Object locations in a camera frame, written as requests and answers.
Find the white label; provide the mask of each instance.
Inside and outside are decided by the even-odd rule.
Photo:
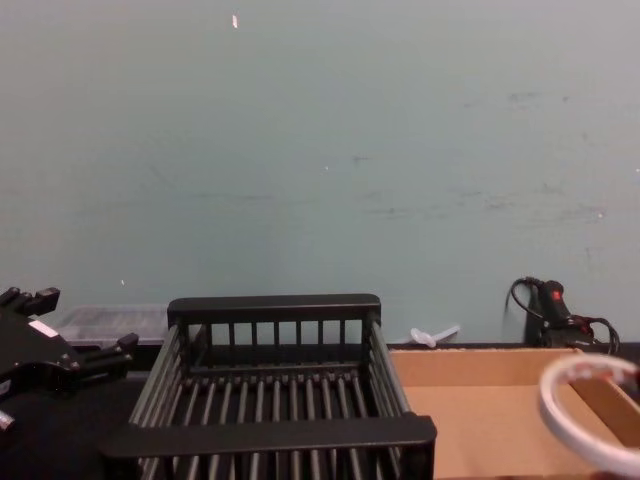
[[[53,338],[58,336],[58,332],[56,332],[53,328],[45,325],[40,320],[34,320],[33,322],[29,322],[33,328],[38,330],[40,333],[44,333],[47,337]]]
[[[9,393],[11,389],[11,380],[7,380],[6,382],[0,383],[0,396]]]

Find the black connector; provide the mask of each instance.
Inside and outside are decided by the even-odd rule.
[[[58,306],[60,290],[49,287],[36,292],[35,297],[29,292],[20,292],[19,288],[11,287],[0,294],[0,308],[29,317],[31,315],[46,315]]]
[[[529,305],[516,295],[518,286],[530,290]],[[519,278],[511,285],[510,296],[527,312],[524,342],[532,347],[573,347],[599,351],[603,342],[595,338],[591,325],[602,324],[609,330],[607,353],[615,354],[620,348],[618,332],[604,318],[572,315],[564,303],[564,287],[555,280],[542,281],[534,277]]]

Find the white ring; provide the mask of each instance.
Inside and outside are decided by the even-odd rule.
[[[637,375],[633,363],[606,355],[568,355],[551,363],[540,379],[540,413],[545,424],[567,447],[606,472],[640,476],[640,452],[604,442],[576,424],[558,403],[555,389],[561,383],[608,373],[620,382]]]

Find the white plastic piece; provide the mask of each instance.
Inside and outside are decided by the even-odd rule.
[[[34,320],[32,322],[29,322],[29,325],[32,328],[35,328],[36,330],[38,330],[40,333],[44,333],[49,338],[58,336],[58,332],[56,332],[49,325],[45,325],[44,323],[42,323],[40,320]]]
[[[430,348],[435,348],[436,344],[440,340],[444,340],[452,335],[455,335],[460,331],[460,325],[454,325],[451,328],[447,328],[445,331],[437,333],[435,335],[429,335],[427,332],[423,332],[422,330],[418,330],[417,328],[411,329],[411,338],[416,343],[421,343],[423,345],[427,345]]]
[[[3,431],[3,432],[8,431],[11,427],[13,427],[13,424],[15,422],[16,421],[13,419],[11,415],[3,411],[0,411],[0,431]]]
[[[570,355],[551,363],[540,378],[540,414],[553,434],[567,447],[603,471],[637,478],[640,452],[607,443],[576,424],[558,403],[556,387],[578,378],[608,377],[614,381],[635,377],[638,366],[605,355]]]

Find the clear plastic container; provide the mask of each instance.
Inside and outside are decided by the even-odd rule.
[[[57,330],[72,345],[108,347],[132,332],[138,334],[142,345],[158,344],[167,333],[167,306],[79,306],[62,318]]]

